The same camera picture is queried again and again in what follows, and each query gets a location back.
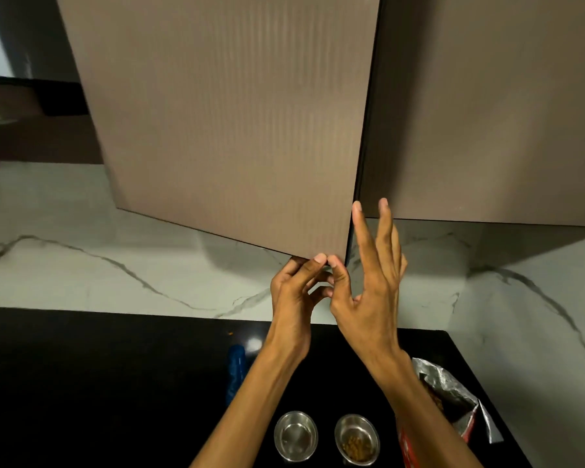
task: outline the right hand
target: right hand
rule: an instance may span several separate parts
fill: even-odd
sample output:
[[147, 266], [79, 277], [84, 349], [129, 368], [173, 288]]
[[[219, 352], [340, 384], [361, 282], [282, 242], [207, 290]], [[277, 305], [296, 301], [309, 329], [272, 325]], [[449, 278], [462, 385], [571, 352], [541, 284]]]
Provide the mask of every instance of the right hand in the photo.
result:
[[385, 371], [410, 366], [408, 355], [398, 346], [398, 286], [407, 260], [401, 253], [397, 228], [392, 223], [388, 201], [379, 201], [379, 227], [373, 240], [356, 201], [352, 207], [360, 259], [364, 268], [364, 291], [353, 298], [351, 279], [343, 262], [329, 256], [334, 275], [334, 290], [329, 291], [330, 310], [338, 328], [377, 383], [382, 386]]

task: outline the stainless steel bowl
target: stainless steel bowl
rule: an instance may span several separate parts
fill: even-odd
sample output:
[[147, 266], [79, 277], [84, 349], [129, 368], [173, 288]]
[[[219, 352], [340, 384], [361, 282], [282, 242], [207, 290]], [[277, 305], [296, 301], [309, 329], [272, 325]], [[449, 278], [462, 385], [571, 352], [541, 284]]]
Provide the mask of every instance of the stainless steel bowl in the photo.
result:
[[289, 462], [307, 460], [319, 442], [314, 421], [298, 410], [287, 412], [279, 418], [274, 436], [279, 454]]
[[[335, 444], [346, 462], [355, 466], [369, 466], [375, 463], [379, 456], [379, 435], [373, 424], [357, 414], [347, 414], [340, 418], [335, 425]], [[359, 437], [363, 444], [370, 446], [371, 456], [365, 461], [351, 459], [343, 446], [350, 437]]]

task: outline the cabinet door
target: cabinet door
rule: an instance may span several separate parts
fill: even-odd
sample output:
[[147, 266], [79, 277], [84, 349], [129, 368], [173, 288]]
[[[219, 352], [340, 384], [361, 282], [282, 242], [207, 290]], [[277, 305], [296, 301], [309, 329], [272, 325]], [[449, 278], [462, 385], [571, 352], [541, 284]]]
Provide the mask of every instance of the cabinet door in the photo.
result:
[[379, 0], [59, 0], [120, 208], [345, 255]]
[[585, 225], [585, 0], [385, 0], [380, 19], [364, 209]]

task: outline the left hand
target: left hand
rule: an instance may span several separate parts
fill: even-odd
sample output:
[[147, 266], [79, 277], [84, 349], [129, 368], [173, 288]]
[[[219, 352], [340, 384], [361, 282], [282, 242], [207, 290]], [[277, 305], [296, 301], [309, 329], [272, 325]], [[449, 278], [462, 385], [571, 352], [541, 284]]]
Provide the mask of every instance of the left hand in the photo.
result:
[[334, 283], [331, 273], [324, 271], [324, 253], [313, 259], [292, 257], [271, 280], [273, 322], [266, 336], [265, 347], [275, 347], [300, 363], [310, 349], [310, 317], [312, 310], [333, 289], [321, 286], [308, 293], [316, 283]]

